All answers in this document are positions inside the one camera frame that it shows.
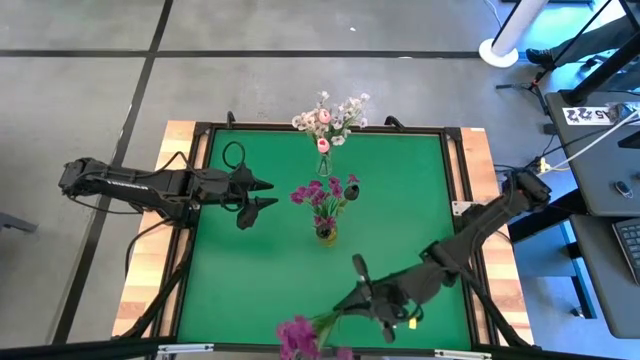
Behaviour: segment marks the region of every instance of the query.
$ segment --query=yellow vase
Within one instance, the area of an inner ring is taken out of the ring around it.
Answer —
[[[320,244],[322,244],[324,247],[332,247],[333,245],[336,244],[337,238],[338,238],[338,227],[334,227],[333,229],[331,229],[331,234],[329,234],[328,237],[326,238],[318,237],[318,240],[320,241]]]

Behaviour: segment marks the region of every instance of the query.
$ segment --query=green table surface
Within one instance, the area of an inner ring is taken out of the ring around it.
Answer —
[[[332,154],[333,176],[361,180],[360,197],[338,218],[338,239],[322,247],[311,209],[289,194],[313,179],[317,151],[298,132],[219,130],[210,166],[225,168],[221,153],[232,140],[246,148],[254,176],[275,185],[260,197],[278,203],[239,230],[235,213],[202,210],[180,319],[180,342],[278,345],[276,327],[294,315],[331,308],[355,285],[351,256],[360,253],[372,278],[419,263],[418,253],[453,234],[442,150],[437,136],[352,134]],[[229,161],[237,160],[234,151]],[[468,321],[459,282],[423,306],[424,320],[396,329],[387,344],[367,318],[340,319],[328,345],[355,348],[468,350]]]

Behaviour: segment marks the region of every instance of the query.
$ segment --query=wooden table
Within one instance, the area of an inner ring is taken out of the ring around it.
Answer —
[[[201,144],[198,145],[201,146],[192,146],[196,127],[197,123],[195,121],[168,122],[156,168],[164,165],[176,151],[182,151],[189,156],[192,149],[197,149],[195,151],[197,153],[192,155],[196,167],[202,167],[205,157],[204,144],[206,143],[206,135],[200,138]],[[462,128],[460,133],[473,200],[487,203],[498,196],[499,191],[486,133],[481,128]],[[453,141],[449,141],[449,153],[456,195],[458,199],[463,199],[461,174],[464,169],[458,167],[459,154],[457,154]],[[169,167],[169,169],[180,168],[184,168],[184,164],[179,160]],[[159,220],[159,216],[155,213],[145,213],[140,224],[140,231]],[[114,336],[128,330],[158,293],[165,272],[164,266],[169,255],[172,230],[170,226],[161,226],[138,240],[133,250],[129,274],[113,327],[112,334]],[[507,234],[507,227],[504,226],[501,231]],[[179,242],[175,251],[175,256],[178,259],[182,256],[182,250],[188,235],[189,230],[181,230],[178,234]],[[494,234],[485,242],[482,250],[492,299],[518,334],[526,341],[533,343],[511,244],[501,236]],[[168,335],[170,333],[170,322],[176,299],[175,293],[176,291],[174,290],[172,296],[167,300],[163,321],[158,324],[160,335]],[[489,343],[485,314],[477,298],[474,301],[474,308],[476,309],[480,343]],[[500,340],[502,344],[506,344],[504,339],[501,338]]]

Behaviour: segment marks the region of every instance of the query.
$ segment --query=small vase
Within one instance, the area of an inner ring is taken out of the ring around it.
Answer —
[[[318,241],[320,241],[320,244],[322,244],[322,246],[324,247],[332,247],[333,245],[336,244],[337,238],[338,238],[338,227],[334,227],[333,229],[331,229],[331,234],[329,234],[329,236],[327,237],[318,236]]]
[[[322,177],[331,175],[333,171],[333,164],[331,164],[330,153],[318,153],[318,163],[316,164],[316,173]]]

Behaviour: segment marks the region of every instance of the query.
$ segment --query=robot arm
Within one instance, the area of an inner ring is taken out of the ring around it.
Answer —
[[[261,209],[278,201],[249,197],[250,191],[272,189],[273,185],[253,177],[244,162],[229,173],[214,168],[148,172],[81,158],[65,165],[58,186],[72,199],[109,196],[139,212],[156,211],[182,227],[195,225],[201,205],[220,205],[227,211],[237,211],[237,226],[245,229],[253,225]]]
[[[378,280],[369,278],[366,263],[359,254],[353,262],[360,281],[334,310],[343,315],[360,315],[378,320],[387,342],[395,340],[393,327],[415,318],[422,320],[421,305],[433,298],[442,285],[452,286],[462,275],[478,294],[483,306],[510,345],[526,345],[517,337],[482,286],[466,270],[470,256],[482,247],[488,236],[524,211],[536,211],[549,202],[551,189],[528,171],[511,174],[503,185],[503,195],[489,204],[476,205],[463,213],[467,225],[460,233],[432,243],[419,256],[421,263]],[[412,302],[411,313],[405,306]]]

